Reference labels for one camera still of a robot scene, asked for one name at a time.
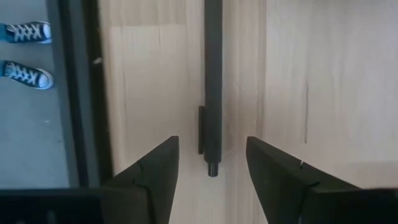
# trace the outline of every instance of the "white shoelace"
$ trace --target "white shoelace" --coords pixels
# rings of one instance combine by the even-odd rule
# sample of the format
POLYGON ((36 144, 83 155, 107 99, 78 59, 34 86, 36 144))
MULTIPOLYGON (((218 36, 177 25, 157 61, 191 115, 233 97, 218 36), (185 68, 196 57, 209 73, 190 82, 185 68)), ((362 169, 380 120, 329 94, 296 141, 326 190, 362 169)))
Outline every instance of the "white shoelace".
POLYGON ((40 33, 40 24, 23 24, 23 25, 10 25, 15 33, 14 41, 18 42, 19 39, 21 41, 27 40, 37 40, 42 38, 42 34, 40 33))
POLYGON ((34 72, 33 70, 27 71, 27 68, 20 67, 14 63, 9 63, 7 66, 12 70, 12 72, 8 74, 9 78, 20 80, 33 86, 36 85, 36 78, 39 75, 37 72, 34 72))

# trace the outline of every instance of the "sneaker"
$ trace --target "sneaker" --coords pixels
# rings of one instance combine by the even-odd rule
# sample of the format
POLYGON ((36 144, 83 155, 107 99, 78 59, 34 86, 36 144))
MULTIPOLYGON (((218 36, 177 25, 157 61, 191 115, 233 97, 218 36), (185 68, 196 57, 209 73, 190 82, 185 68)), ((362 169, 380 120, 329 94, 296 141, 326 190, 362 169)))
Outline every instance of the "sneaker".
POLYGON ((52 75, 41 68, 5 61, 2 69, 5 77, 38 90, 48 90, 54 85, 52 75))
POLYGON ((6 25, 7 41, 13 44, 40 43, 52 41, 51 27, 48 22, 29 22, 19 25, 6 25))

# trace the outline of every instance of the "gray floor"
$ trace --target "gray floor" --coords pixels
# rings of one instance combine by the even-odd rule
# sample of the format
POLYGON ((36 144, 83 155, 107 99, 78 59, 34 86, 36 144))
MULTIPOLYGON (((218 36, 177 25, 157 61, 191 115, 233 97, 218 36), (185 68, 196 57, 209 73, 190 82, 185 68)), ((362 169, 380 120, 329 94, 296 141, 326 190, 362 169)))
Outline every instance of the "gray floor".
MULTIPOLYGON (((45 0, 0 0, 0 22, 46 21, 45 0)), ((51 45, 0 42, 0 59, 56 76, 51 45)), ((68 187, 56 89, 0 78, 0 188, 68 187)))

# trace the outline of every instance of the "shoe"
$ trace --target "shoe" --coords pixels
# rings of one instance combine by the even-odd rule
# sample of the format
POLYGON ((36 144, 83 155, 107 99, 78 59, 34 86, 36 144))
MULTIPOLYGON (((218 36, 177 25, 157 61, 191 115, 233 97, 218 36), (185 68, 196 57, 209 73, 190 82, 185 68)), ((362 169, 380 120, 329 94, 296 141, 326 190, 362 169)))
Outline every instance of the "shoe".
POLYGON ((2 69, 5 77, 38 90, 48 90, 54 85, 52 75, 41 68, 32 68, 16 62, 4 61, 2 69))
POLYGON ((6 25, 7 41, 12 44, 40 43, 52 41, 51 27, 48 22, 29 22, 19 25, 6 25))

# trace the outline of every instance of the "light wood panel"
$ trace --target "light wood panel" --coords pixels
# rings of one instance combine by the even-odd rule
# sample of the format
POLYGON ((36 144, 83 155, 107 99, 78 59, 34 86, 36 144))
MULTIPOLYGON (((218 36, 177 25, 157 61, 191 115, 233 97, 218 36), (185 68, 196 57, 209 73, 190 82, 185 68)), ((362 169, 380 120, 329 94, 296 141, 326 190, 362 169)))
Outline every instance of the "light wood panel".
POLYGON ((220 175, 197 155, 203 1, 101 0, 117 172, 181 139, 170 223, 266 223, 246 164, 257 136, 361 187, 398 185, 398 2, 224 1, 220 175))

